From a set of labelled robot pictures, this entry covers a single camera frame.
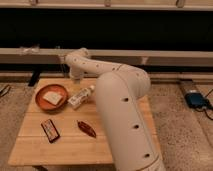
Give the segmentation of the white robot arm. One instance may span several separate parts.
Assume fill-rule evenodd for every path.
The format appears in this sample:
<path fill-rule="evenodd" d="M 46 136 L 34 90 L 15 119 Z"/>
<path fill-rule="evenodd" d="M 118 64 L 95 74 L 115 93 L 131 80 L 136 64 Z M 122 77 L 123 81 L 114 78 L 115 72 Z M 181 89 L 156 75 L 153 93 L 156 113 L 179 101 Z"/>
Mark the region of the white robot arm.
<path fill-rule="evenodd" d="M 117 171 L 166 171 L 138 100 L 150 89 L 148 74 L 139 68 L 93 60 L 85 48 L 65 57 L 70 77 L 79 80 L 86 72 L 98 76 L 95 103 Z"/>

